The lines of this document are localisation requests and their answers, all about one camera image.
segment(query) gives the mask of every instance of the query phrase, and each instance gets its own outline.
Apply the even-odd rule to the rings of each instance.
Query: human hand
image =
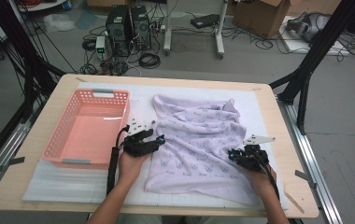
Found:
[[[133,157],[126,152],[122,152],[119,157],[119,181],[117,184],[130,188],[140,174],[143,162],[150,154]]]
[[[266,168],[269,169],[272,177],[277,181],[277,173],[274,171],[274,169],[268,164]],[[252,179],[252,186],[254,187],[256,193],[259,194],[261,198],[267,197],[267,195],[269,194],[275,194],[274,187],[267,173],[263,171],[259,172],[259,171],[250,171],[250,170],[247,170],[247,172]]]

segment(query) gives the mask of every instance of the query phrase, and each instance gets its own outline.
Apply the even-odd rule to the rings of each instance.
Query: floor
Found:
[[[74,8],[46,10],[47,13],[65,13],[77,27],[68,32],[49,34],[50,39],[71,63],[75,70],[83,65],[82,37],[91,29],[105,24],[106,17]],[[36,14],[41,19],[43,14]],[[174,24],[191,27],[190,15],[173,20]],[[232,27],[231,18],[226,26]],[[64,61],[45,36],[40,35],[50,62],[64,71],[73,69]],[[138,67],[131,69],[130,77],[163,77],[232,82],[271,83],[294,71],[305,57],[304,54],[282,54],[276,42],[270,49],[258,48],[262,42],[251,41],[248,35],[223,39],[225,56],[219,59],[214,36],[192,32],[173,34],[172,52],[165,56],[160,50],[161,65],[153,70]],[[283,88],[275,89],[280,93]],[[20,85],[9,60],[0,61],[0,131],[21,105],[23,97]],[[332,193],[334,202],[345,223],[355,222],[355,57],[347,56],[339,62],[327,56],[311,79],[305,130],[316,155],[320,169]],[[0,212],[0,223],[11,220],[19,223],[84,223],[87,214],[77,213],[30,213]],[[175,223],[169,217],[165,223]],[[248,223],[265,223],[263,218],[252,218]],[[304,223],[327,223],[323,215],[304,219]]]

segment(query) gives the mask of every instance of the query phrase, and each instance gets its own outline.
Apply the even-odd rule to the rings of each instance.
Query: white device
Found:
[[[274,142],[275,140],[275,137],[265,137],[253,134],[250,138],[244,141],[244,145],[259,145],[262,143]]]
[[[106,39],[104,36],[96,37],[96,53],[98,54],[98,59],[103,62],[107,60],[107,50],[106,50]]]
[[[143,122],[141,122],[140,120],[132,119],[131,122],[129,123],[128,136],[145,131],[147,128],[148,125],[143,124]]]

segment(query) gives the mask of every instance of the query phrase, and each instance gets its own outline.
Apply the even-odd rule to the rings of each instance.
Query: forearm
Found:
[[[275,193],[264,194],[261,198],[267,213],[267,220],[269,224],[289,224],[289,221],[286,218]]]
[[[131,186],[128,186],[127,184],[117,183],[114,189],[110,191],[104,201],[99,205],[87,223],[115,223],[130,188]]]

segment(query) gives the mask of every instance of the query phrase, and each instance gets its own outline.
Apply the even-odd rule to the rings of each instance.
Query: patterned cloth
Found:
[[[234,100],[193,101],[155,95],[155,134],[166,143],[153,153],[146,191],[198,191],[237,203],[255,204],[257,195],[227,150],[239,146],[246,128]]]

